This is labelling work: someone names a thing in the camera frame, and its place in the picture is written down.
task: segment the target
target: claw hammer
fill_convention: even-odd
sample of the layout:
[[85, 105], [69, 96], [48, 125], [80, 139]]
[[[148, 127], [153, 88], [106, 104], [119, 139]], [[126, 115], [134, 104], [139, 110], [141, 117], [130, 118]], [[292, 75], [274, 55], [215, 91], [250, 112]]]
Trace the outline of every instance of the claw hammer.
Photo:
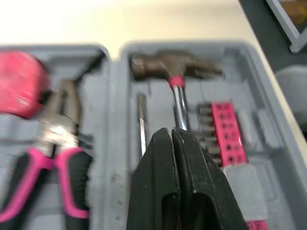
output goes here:
[[168, 80], [174, 94], [177, 127], [184, 130], [189, 130], [184, 74], [186, 72], [196, 73], [197, 70], [222, 73], [222, 70], [212, 62], [197, 58], [186, 51], [161, 51], [154, 56], [133, 54], [131, 69], [136, 81], [149, 77]]

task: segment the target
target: tape measure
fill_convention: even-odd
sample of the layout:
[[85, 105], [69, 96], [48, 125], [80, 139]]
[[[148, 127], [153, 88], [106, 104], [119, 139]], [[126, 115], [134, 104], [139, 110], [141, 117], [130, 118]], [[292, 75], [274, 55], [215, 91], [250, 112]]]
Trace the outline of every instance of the tape measure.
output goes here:
[[49, 84], [43, 65], [32, 55], [0, 53], [0, 113], [31, 118], [42, 108], [39, 100]]

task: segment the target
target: gray plastic case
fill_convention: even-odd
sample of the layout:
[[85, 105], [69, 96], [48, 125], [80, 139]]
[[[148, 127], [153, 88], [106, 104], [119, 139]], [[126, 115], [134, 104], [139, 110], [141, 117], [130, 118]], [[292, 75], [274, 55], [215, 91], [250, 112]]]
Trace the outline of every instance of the gray plastic case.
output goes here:
[[[71, 77], [95, 46], [14, 47], [36, 55], [50, 65], [54, 84]], [[136, 82], [130, 54], [154, 54], [162, 49], [187, 50], [219, 65], [224, 76], [212, 80], [186, 77], [191, 129], [201, 130], [197, 108], [210, 102], [231, 101], [243, 132], [248, 165], [222, 169], [246, 221], [264, 218], [269, 230], [304, 230], [307, 226], [307, 170], [281, 105], [258, 53], [240, 42], [137, 43], [127, 45], [120, 60], [104, 62], [100, 72], [81, 86], [84, 116], [82, 133], [93, 135], [95, 162], [91, 168], [88, 201], [92, 230], [124, 230], [129, 205], [130, 176], [141, 155], [137, 93], [147, 97], [148, 139], [162, 127], [174, 127], [173, 95], [165, 80]], [[13, 155], [30, 145], [26, 135], [35, 119], [0, 116], [0, 183]], [[25, 230], [60, 228], [57, 185], [47, 184]]]
[[[98, 162], [96, 157], [105, 152], [106, 132], [106, 102], [108, 52], [101, 46], [11, 46], [1, 47], [0, 52], [18, 50], [30, 53], [38, 58], [48, 70], [51, 89], [55, 90], [63, 78], [77, 77], [85, 68], [86, 63], [97, 56], [101, 50], [106, 54], [101, 68], [93, 71], [83, 78], [80, 85], [80, 97], [83, 114], [80, 131], [93, 138], [93, 151], [88, 150]], [[24, 120], [13, 115], [0, 115], [0, 200], [5, 191], [5, 180], [10, 176], [10, 165], [14, 157], [26, 151], [33, 143], [39, 129], [38, 118]], [[23, 230], [61, 230], [64, 229], [61, 221], [61, 205], [58, 180], [55, 171], [48, 177], [42, 191], [37, 196], [33, 210], [29, 213], [23, 224]], [[97, 209], [93, 203], [93, 214]]]

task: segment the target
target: white table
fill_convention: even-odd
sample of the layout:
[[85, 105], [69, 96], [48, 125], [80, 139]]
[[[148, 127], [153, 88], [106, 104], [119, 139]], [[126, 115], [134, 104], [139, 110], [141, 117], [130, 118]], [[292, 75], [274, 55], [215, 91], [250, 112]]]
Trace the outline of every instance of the white table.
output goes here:
[[114, 60], [135, 40], [240, 39], [252, 44], [307, 166], [306, 142], [238, 0], [11, 0], [0, 6], [2, 45], [100, 43]]

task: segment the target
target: hammer head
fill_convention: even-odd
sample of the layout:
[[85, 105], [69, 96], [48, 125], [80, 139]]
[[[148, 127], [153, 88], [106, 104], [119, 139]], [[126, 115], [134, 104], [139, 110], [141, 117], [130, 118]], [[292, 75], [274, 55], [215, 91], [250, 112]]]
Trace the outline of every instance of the hammer head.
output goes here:
[[222, 70], [214, 63], [197, 58], [186, 51], [161, 51], [154, 56], [134, 54], [131, 56], [131, 68], [135, 80], [159, 77], [184, 76], [187, 71], [211, 71], [221, 74]]

